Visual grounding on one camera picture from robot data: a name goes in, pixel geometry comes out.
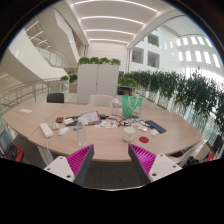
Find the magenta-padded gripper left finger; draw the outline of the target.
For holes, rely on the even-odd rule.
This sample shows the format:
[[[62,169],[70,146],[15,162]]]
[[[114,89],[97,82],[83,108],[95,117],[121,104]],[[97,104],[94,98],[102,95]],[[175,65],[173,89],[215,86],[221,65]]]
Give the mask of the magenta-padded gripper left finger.
[[[90,144],[67,157],[58,156],[44,170],[82,186],[93,155],[94,145]]]

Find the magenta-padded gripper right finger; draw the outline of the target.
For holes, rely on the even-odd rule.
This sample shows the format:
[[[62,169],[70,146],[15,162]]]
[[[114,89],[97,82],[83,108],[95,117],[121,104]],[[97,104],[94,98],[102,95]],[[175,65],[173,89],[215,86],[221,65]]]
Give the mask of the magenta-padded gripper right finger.
[[[128,144],[128,154],[142,184],[149,184],[181,170],[181,167],[165,154],[155,155],[131,143]]]

